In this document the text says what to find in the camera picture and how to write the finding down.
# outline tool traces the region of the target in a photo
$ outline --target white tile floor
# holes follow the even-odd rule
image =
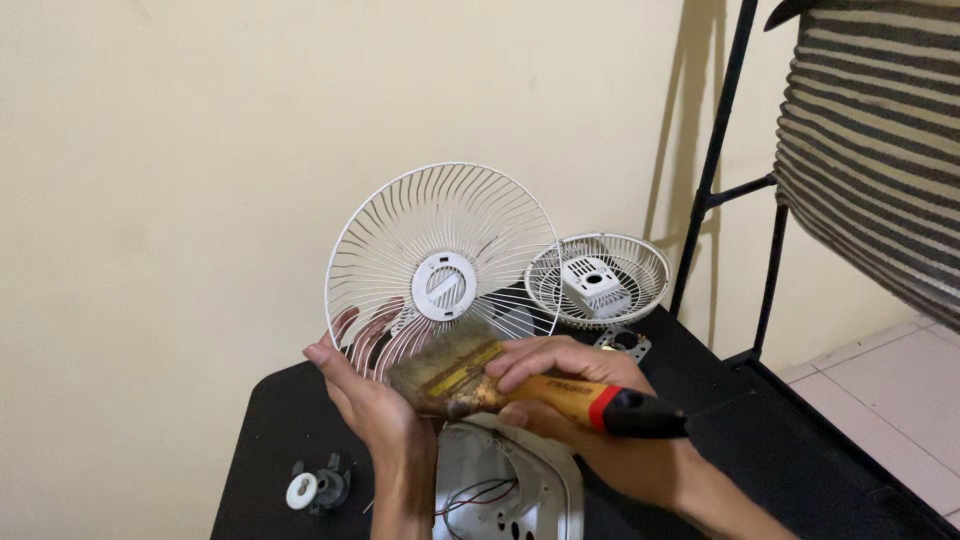
[[[917,317],[779,375],[960,528],[960,335]]]

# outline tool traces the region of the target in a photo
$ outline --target green wire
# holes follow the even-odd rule
[[[464,492],[467,492],[467,491],[473,489],[474,487],[477,487],[477,486],[479,486],[479,485],[483,485],[483,484],[485,484],[485,483],[499,482],[499,483],[498,483],[497,485],[495,485],[494,487],[487,488],[487,489],[481,491],[480,493],[478,493],[476,496],[483,495],[484,493],[487,493],[488,491],[492,491],[492,490],[494,490],[494,489],[496,489],[496,488],[498,488],[498,487],[500,487],[500,486],[502,486],[502,485],[504,485],[504,484],[508,484],[508,483],[515,482],[515,481],[516,481],[516,479],[489,479],[489,480],[483,480],[483,481],[479,481],[479,482],[473,484],[472,486],[465,487],[464,489],[461,489],[460,491],[458,491],[456,495],[454,495],[452,498],[450,498],[450,502],[447,503],[446,506],[444,506],[444,525],[446,525],[446,531],[450,533],[450,537],[451,537],[451,538],[458,538],[458,537],[459,537],[455,532],[453,532],[453,529],[450,527],[450,522],[448,522],[447,519],[446,519],[446,514],[447,514],[447,512],[449,512],[450,507],[451,507],[454,503],[457,502],[457,497],[460,497],[461,495],[464,494]]]

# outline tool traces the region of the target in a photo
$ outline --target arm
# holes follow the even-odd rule
[[[353,310],[337,317],[333,331],[342,335],[354,317]],[[371,539],[430,538],[437,463],[433,427],[387,385],[361,377],[333,347],[329,332],[303,355],[323,372],[327,394],[370,451],[376,501]]]
[[[531,375],[560,369],[594,382],[656,395],[624,354],[600,351],[565,336],[507,341],[506,354],[487,365],[508,393]],[[500,412],[509,425],[559,440],[579,454],[610,487],[670,509],[712,538],[791,540],[796,537],[753,504],[710,465],[688,439],[624,439],[582,428],[549,405],[514,402]]]

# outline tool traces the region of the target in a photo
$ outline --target red band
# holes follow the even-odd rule
[[[622,386],[607,386],[607,388],[597,396],[597,399],[593,400],[593,403],[590,404],[590,423],[593,424],[595,430],[606,431],[603,425],[603,409],[607,408],[607,404],[613,399],[613,396],[622,389]]]

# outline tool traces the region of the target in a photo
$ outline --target white fan guard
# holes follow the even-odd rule
[[[559,272],[558,247],[540,203],[510,177],[472,163],[426,166],[380,188],[344,227],[326,270],[326,322],[351,322],[334,343],[351,346],[357,372],[376,380],[462,317],[502,339],[547,335],[560,291],[537,304],[519,283],[534,257]]]
[[[565,294],[557,306],[557,291],[563,290],[561,271],[551,262],[557,258],[554,248],[547,248],[530,264],[524,285],[540,308],[559,308],[558,319],[566,325],[596,330],[630,324],[650,314],[666,295],[671,280],[670,262],[650,242],[626,234],[587,233],[564,238],[560,245],[564,263],[581,257],[602,260],[631,297],[626,307],[606,318],[591,318]]]

